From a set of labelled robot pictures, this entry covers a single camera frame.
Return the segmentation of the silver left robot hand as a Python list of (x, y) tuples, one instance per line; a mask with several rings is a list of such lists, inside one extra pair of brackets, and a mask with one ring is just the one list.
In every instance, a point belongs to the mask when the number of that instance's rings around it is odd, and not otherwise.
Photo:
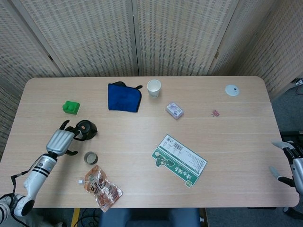
[(78, 154), (78, 151), (70, 151), (69, 146), (75, 137), (79, 135), (80, 131), (71, 126), (66, 128), (69, 121), (70, 120), (66, 120), (62, 123), (46, 145), (48, 156), (54, 159), (64, 154), (69, 156)]

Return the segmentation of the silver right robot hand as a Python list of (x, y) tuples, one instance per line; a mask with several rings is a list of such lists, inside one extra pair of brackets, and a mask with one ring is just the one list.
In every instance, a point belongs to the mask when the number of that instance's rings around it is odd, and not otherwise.
[(293, 141), (272, 141), (272, 144), (283, 150), (289, 162), (292, 179), (282, 176), (276, 168), (269, 167), (271, 174), (280, 182), (296, 188), (299, 194), (303, 193), (303, 146)]

